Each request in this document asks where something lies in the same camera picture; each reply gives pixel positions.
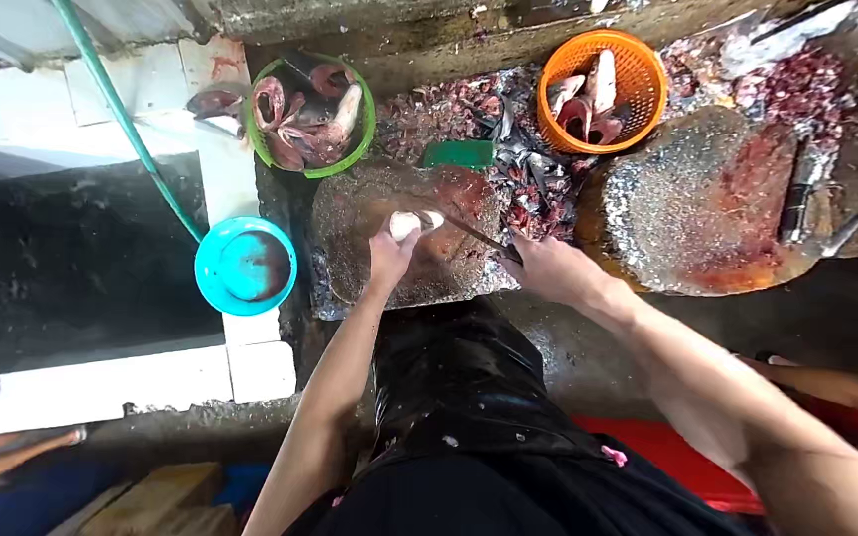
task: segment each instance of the blue plastic bowl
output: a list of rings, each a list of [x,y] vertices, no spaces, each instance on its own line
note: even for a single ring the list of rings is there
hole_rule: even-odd
[[[280,227],[245,215],[208,231],[197,247],[194,271],[197,288],[214,309],[249,317],[290,296],[296,253]]]

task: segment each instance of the knife blade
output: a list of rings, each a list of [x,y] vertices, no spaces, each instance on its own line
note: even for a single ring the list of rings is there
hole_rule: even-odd
[[[488,238],[480,231],[477,231],[475,227],[465,223],[461,219],[452,216],[449,213],[443,213],[445,215],[445,219],[451,222],[456,227],[459,227],[460,230],[465,231],[470,237],[476,238],[481,241],[483,244],[488,247],[496,250],[501,253],[503,257],[508,259],[509,261],[518,262],[518,264],[523,264],[521,261],[521,255],[518,253],[518,250],[515,249],[514,245],[503,246],[498,242],[494,241],[492,238]]]

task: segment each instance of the orange basket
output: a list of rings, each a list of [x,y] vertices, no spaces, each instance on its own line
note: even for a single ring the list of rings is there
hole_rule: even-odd
[[[615,106],[629,102],[631,116],[609,145],[585,143],[565,132],[548,108],[548,86],[573,74],[587,74],[589,63],[602,50],[614,53]],[[594,30],[573,37],[548,58],[539,81],[539,129],[553,149],[560,152],[605,154],[624,151],[644,139],[661,120],[667,103],[667,78],[661,58],[637,37],[616,30]]]

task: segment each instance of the hand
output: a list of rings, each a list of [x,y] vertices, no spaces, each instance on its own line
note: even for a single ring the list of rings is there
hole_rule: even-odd
[[[370,238],[370,282],[369,288],[389,296],[399,280],[409,269],[413,248],[420,239],[420,230],[412,232],[401,242],[389,234],[389,219],[375,237]]]
[[[584,252],[564,242],[552,237],[536,242],[519,233],[512,240],[524,266],[505,258],[499,262],[522,288],[548,301],[570,305],[591,317],[592,310],[604,311],[633,295],[626,283],[605,274]]]

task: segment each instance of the green hose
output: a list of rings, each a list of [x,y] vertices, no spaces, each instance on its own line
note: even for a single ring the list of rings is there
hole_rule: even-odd
[[[174,199],[174,195],[171,193],[171,189],[168,188],[167,183],[161,178],[161,173],[157,170],[154,160],[150,157],[148,148],[144,145],[141,135],[137,133],[135,123],[131,120],[131,116],[128,116],[125,105],[121,103],[121,97],[118,96],[117,91],[114,91],[112,80],[108,78],[105,66],[98,59],[98,52],[94,49],[94,44],[91,42],[88,31],[85,30],[85,27],[82,26],[81,21],[78,19],[78,13],[75,12],[71,1],[52,0],[52,3],[58,9],[58,14],[61,15],[65,27],[71,32],[74,43],[78,45],[81,57],[85,60],[88,70],[91,71],[91,76],[94,77],[94,81],[101,88],[101,92],[104,93],[109,106],[112,107],[114,118],[118,120],[118,124],[125,130],[125,135],[131,141],[132,146],[135,147],[137,156],[141,159],[141,163],[144,164],[145,169],[148,170],[150,178],[154,179],[154,185],[161,191],[164,201],[168,202],[168,206],[171,207],[177,219],[181,220],[181,223],[184,224],[188,233],[191,233],[191,236],[199,242],[203,238],[203,235],[200,234],[200,231],[197,230],[197,227],[188,215],[181,210],[181,207],[177,204],[177,200]]]

